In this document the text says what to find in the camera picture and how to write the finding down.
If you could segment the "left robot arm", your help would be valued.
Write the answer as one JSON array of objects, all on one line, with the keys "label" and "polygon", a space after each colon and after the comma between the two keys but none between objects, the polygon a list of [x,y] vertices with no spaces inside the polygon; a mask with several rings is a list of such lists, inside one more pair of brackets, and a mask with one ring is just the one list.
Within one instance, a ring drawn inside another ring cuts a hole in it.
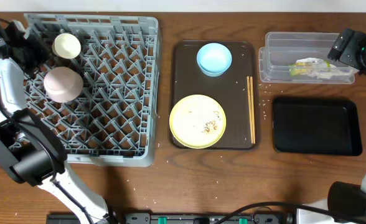
[{"label": "left robot arm", "polygon": [[72,170],[60,139],[28,108],[24,79],[34,78],[49,55],[19,21],[0,25],[0,168],[58,198],[80,223],[116,223],[105,199]]}]

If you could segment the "white paper napkin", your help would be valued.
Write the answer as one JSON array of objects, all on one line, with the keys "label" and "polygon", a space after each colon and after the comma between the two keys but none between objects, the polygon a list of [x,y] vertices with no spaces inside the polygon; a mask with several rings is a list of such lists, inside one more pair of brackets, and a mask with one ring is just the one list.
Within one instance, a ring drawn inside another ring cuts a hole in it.
[{"label": "white paper napkin", "polygon": [[305,75],[317,79],[331,79],[333,76],[350,76],[355,73],[353,68],[338,68],[321,58],[299,59],[289,66],[291,76]]}]

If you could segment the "light blue saucer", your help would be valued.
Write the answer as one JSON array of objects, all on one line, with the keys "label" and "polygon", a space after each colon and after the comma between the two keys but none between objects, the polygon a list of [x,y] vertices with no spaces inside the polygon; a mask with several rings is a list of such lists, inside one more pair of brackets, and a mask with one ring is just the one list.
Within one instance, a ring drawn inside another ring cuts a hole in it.
[{"label": "light blue saucer", "polygon": [[205,75],[218,77],[231,66],[232,53],[220,43],[209,43],[199,49],[196,60]]}]

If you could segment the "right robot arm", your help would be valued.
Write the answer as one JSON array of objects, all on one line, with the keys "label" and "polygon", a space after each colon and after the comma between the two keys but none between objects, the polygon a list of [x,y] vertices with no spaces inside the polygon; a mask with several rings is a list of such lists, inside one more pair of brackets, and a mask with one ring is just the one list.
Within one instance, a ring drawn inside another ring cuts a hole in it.
[{"label": "right robot arm", "polygon": [[[366,34],[344,30],[327,57],[366,75]],[[366,175],[360,185],[334,182],[325,200],[297,208],[296,223],[366,223]]]}]

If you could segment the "green yellow snack wrapper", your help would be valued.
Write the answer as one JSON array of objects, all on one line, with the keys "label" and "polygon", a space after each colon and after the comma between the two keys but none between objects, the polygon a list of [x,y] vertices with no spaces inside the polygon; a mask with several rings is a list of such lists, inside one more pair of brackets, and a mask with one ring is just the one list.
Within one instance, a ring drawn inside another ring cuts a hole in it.
[{"label": "green yellow snack wrapper", "polygon": [[328,72],[330,68],[330,63],[324,60],[296,62],[289,66],[289,74],[291,76],[307,75],[310,77],[317,77],[324,72]]}]

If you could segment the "white cup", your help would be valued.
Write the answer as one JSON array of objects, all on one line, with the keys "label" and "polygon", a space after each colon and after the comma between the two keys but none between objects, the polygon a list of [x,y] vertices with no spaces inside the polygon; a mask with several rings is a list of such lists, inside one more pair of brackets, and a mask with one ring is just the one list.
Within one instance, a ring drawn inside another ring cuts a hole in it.
[{"label": "white cup", "polygon": [[59,34],[52,44],[52,51],[58,57],[72,59],[80,54],[81,43],[72,34]]}]

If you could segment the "pink bowl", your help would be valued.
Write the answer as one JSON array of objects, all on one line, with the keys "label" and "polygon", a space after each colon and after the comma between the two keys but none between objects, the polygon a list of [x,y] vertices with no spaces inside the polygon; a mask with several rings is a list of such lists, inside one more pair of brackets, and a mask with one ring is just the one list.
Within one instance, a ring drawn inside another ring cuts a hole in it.
[{"label": "pink bowl", "polygon": [[81,94],[83,79],[68,67],[55,67],[45,75],[44,88],[51,100],[66,103]]}]

